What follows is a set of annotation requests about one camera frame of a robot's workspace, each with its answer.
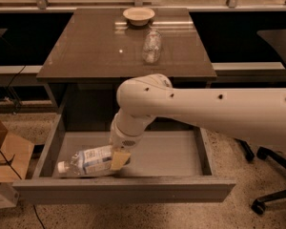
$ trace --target table top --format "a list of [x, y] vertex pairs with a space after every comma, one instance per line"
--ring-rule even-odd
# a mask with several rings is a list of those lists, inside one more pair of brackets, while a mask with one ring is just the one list
[[[153, 9], [143, 27], [131, 25], [124, 9], [79, 9], [73, 14], [37, 78], [44, 82], [83, 82], [163, 73], [195, 81], [216, 77], [186, 9]], [[142, 57], [150, 29], [162, 35], [156, 63]]]

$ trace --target white bowl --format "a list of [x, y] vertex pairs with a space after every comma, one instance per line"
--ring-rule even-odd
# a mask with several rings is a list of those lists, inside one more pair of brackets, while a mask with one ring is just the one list
[[130, 8], [124, 10], [123, 15], [129, 19], [132, 25], [145, 26], [154, 17], [154, 11], [149, 8]]

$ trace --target water bottle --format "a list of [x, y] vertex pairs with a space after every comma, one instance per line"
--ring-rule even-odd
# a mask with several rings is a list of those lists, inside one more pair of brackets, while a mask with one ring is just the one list
[[157, 30], [150, 30], [146, 35], [142, 57], [148, 64], [155, 63], [161, 54], [162, 40], [161, 34]]
[[57, 164], [60, 175], [99, 177], [113, 174], [112, 145], [76, 152], [70, 160]]

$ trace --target plastic bottle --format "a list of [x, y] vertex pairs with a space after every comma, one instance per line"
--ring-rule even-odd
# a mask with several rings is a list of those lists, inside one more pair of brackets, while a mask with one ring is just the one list
[[161, 37], [160, 32], [153, 29], [146, 35], [142, 52], [142, 57], [146, 63], [153, 64], [158, 61], [162, 48]]
[[108, 145], [78, 151], [70, 160], [58, 162], [57, 169], [60, 175], [99, 177], [112, 174], [111, 165], [112, 145]]

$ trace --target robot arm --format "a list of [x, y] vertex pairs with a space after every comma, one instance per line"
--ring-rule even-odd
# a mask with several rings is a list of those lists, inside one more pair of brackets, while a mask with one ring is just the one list
[[286, 89], [174, 89], [162, 74], [118, 89], [112, 146], [134, 147], [158, 116], [286, 153]]

